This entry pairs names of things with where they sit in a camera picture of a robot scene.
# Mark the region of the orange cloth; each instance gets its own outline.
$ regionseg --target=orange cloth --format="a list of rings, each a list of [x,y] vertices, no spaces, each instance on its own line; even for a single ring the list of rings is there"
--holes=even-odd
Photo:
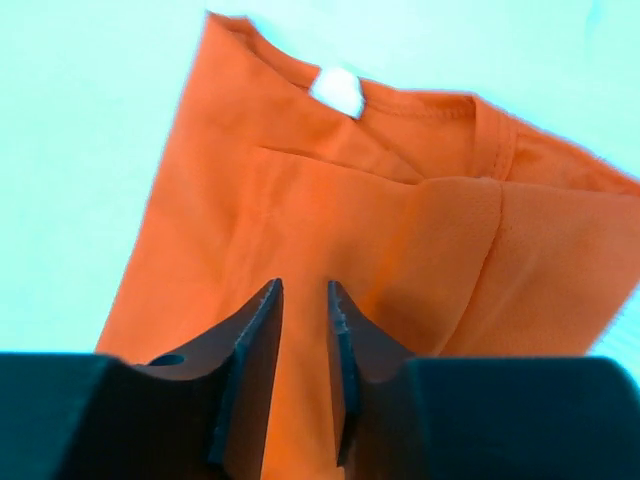
[[[148,362],[281,277],[263,478],[338,479],[327,282],[427,355],[582,354],[640,278],[640,185],[473,95],[318,69],[209,15],[97,351]]]

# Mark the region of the screw hole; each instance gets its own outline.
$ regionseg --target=screw hole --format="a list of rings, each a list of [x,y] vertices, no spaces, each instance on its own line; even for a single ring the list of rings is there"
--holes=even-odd
[[[151,367],[165,367],[167,365],[178,365],[184,362],[182,355],[176,355],[174,353],[168,353],[167,355],[161,355],[158,358],[154,358],[149,362]]]

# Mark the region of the light blue surface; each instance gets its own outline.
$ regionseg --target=light blue surface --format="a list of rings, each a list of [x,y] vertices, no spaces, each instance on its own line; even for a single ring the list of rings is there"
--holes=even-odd
[[[376,5],[211,4],[249,13],[306,61],[396,87],[476,91],[640,177],[640,2]],[[203,19],[201,3],[182,0],[0,6],[0,350],[93,349]],[[594,353],[640,378],[640,300],[623,313]]]

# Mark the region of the orange t-shirt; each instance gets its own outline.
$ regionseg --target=orange t-shirt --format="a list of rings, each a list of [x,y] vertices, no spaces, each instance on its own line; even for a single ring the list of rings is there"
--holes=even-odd
[[[263,478],[339,479],[327,283],[424,355],[584,353],[640,278],[640,185],[473,95],[318,68],[211,14],[97,352],[148,362],[284,282]]]

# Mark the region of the folded shirt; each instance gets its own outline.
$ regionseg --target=folded shirt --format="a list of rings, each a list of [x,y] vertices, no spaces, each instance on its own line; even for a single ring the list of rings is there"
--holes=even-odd
[[[146,363],[284,282],[262,478],[341,479],[327,283],[432,356],[580,355],[640,278],[640,184],[475,95],[318,68],[209,14],[97,352]]]

